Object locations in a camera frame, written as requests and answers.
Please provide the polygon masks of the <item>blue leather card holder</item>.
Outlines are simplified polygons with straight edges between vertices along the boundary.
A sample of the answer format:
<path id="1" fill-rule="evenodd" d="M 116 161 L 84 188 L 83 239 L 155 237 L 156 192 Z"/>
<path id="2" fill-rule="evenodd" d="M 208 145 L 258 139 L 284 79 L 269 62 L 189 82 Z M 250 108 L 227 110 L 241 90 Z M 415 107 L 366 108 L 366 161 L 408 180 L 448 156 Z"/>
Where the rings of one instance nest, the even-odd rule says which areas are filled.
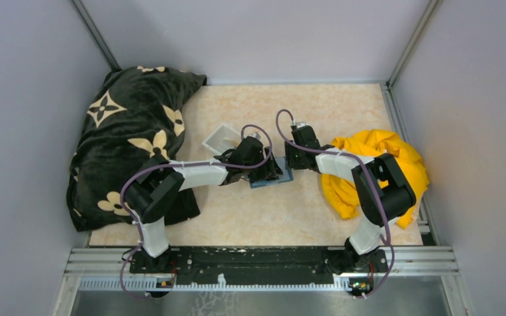
<path id="1" fill-rule="evenodd" d="M 261 188 L 264 186 L 271 186 L 293 181 L 292 169 L 288 166 L 286 158 L 276 157 L 275 162 L 277 163 L 277 166 L 283 171 L 283 174 L 278 174 L 273 180 L 260 180 L 256 182 L 250 182 L 250 188 Z"/>

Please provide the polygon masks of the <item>white plastic card tray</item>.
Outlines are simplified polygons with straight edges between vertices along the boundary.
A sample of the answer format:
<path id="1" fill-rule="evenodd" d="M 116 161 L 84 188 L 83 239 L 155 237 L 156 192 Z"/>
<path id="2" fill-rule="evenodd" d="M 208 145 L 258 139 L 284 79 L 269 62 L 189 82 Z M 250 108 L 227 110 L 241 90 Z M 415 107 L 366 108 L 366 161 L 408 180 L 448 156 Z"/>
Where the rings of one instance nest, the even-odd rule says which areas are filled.
<path id="1" fill-rule="evenodd" d="M 222 155 L 225 151 L 221 150 L 219 143 L 224 138 L 233 140 L 236 147 L 241 141 L 240 132 L 223 122 L 202 142 L 202 145 L 214 155 Z"/>

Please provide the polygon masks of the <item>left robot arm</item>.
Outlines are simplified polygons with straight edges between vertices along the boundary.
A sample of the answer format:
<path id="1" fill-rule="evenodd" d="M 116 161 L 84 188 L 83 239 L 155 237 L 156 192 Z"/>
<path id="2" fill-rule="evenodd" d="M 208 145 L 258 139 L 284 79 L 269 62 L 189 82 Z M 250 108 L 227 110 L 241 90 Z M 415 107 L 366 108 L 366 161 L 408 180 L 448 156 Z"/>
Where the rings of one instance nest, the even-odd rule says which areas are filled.
<path id="1" fill-rule="evenodd" d="M 248 136 L 235 148 L 203 161 L 167 161 L 151 158 L 123 185 L 121 205 L 138 227 L 138 245 L 145 263 L 161 273 L 171 264 L 165 217 L 180 192 L 201 186 L 225 186 L 246 179 L 253 187 L 281 180 L 286 175 L 270 146 Z"/>

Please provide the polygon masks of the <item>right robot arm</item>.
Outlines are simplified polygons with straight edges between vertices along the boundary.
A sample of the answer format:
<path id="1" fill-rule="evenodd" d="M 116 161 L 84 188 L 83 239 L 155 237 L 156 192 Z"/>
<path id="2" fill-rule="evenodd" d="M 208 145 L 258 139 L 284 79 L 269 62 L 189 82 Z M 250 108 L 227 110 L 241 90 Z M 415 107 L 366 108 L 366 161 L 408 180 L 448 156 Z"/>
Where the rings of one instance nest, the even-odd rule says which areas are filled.
<path id="1" fill-rule="evenodd" d="M 354 185 L 364 214 L 356 231 L 347 238 L 345 264 L 362 271 L 382 239 L 390 237 L 390 227 L 416 204 L 416 194 L 394 156 L 362 156 L 322 146 L 307 123 L 291 124 L 291 140 L 285 140 L 286 158 L 291 169 L 312 170 L 336 176 Z"/>

